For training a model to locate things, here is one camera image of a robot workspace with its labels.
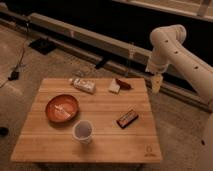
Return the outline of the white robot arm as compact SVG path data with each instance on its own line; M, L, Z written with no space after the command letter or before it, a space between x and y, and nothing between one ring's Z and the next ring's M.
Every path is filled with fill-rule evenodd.
M207 104L211 115L201 139L197 171L213 171L213 67L183 46L186 35L180 24L155 28L150 33L153 50L146 71L162 74L172 64Z

